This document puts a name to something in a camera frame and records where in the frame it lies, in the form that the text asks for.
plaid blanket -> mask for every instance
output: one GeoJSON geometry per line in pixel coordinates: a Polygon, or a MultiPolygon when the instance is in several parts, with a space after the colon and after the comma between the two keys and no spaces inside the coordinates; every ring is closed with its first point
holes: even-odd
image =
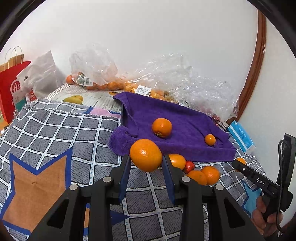
{"type": "MultiPolygon", "coordinates": [[[[15,240],[29,237],[69,185],[91,185],[120,165],[121,156],[108,146],[120,119],[90,115],[90,108],[35,101],[24,106],[0,138],[0,218],[15,240]]],[[[236,157],[243,156],[248,165],[264,174],[254,156],[245,156],[231,136],[230,141],[237,149],[236,157]]],[[[260,190],[230,162],[196,162],[195,169],[206,165],[220,171],[219,183],[251,214],[260,190]]],[[[112,205],[110,209],[111,216],[116,214],[114,240],[179,239],[182,207],[169,201],[161,168],[145,173],[132,165],[126,196],[120,206],[112,205]]],[[[205,240],[209,240],[206,204],[203,209],[205,240]]],[[[87,240],[87,218],[84,227],[87,240]]]]}

wooden door frame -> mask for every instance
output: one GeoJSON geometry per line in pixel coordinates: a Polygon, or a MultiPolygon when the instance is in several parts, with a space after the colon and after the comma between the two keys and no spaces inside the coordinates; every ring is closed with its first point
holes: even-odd
{"type": "Polygon", "coordinates": [[[257,41],[255,46],[255,52],[253,61],[246,79],[246,83],[242,92],[239,96],[238,107],[239,111],[237,117],[227,120],[227,124],[231,124],[233,120],[238,121],[242,116],[247,104],[251,98],[255,85],[257,83],[259,73],[262,67],[262,62],[265,53],[266,44],[266,17],[258,10],[258,30],[257,30],[257,41]]]}

tissue box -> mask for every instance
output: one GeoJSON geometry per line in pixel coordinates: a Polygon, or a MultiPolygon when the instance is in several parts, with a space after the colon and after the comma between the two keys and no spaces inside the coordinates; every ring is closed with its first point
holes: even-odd
{"type": "Polygon", "coordinates": [[[239,144],[240,148],[247,155],[251,154],[256,148],[252,139],[248,135],[248,133],[244,130],[240,123],[235,120],[231,123],[231,125],[227,128],[234,139],[239,144]]]}

purple towel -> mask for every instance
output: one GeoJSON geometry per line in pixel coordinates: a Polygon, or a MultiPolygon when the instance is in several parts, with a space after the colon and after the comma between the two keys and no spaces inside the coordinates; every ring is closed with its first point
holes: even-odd
{"type": "Polygon", "coordinates": [[[109,147],[118,155],[129,154],[130,147],[138,139],[152,140],[162,154],[177,153],[186,160],[200,162],[232,161],[235,147],[229,135],[219,129],[207,115],[174,103],[123,92],[113,97],[120,100],[125,109],[124,126],[114,130],[109,147]],[[173,125],[172,134],[166,139],[152,132],[152,123],[166,118],[173,125]],[[216,144],[208,146],[205,136],[213,134],[216,144]]]}

finger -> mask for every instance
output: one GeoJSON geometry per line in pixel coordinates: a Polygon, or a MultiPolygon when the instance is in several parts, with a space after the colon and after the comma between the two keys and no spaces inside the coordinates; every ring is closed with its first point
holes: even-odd
{"type": "MultiPolygon", "coordinates": [[[[283,218],[284,218],[284,215],[282,214],[282,212],[279,212],[279,223],[281,223],[283,218]]],[[[276,222],[276,213],[269,215],[267,218],[267,222],[268,223],[275,223],[276,222]]]]}
{"type": "Polygon", "coordinates": [[[265,203],[263,202],[263,198],[262,196],[259,196],[257,199],[256,199],[256,207],[257,209],[262,212],[262,213],[265,213],[266,211],[266,205],[265,203]]]}
{"type": "Polygon", "coordinates": [[[277,230],[276,224],[272,224],[267,230],[264,232],[264,237],[271,236],[277,230]]]}
{"type": "Polygon", "coordinates": [[[255,221],[252,218],[251,218],[251,221],[253,222],[253,224],[255,225],[255,227],[257,228],[257,230],[259,231],[259,233],[261,235],[263,235],[264,231],[256,225],[255,221]]]}
{"type": "Polygon", "coordinates": [[[266,223],[265,223],[265,221],[263,219],[262,213],[258,209],[255,209],[252,212],[252,219],[254,220],[254,222],[256,223],[256,225],[259,228],[265,229],[266,223]]]}

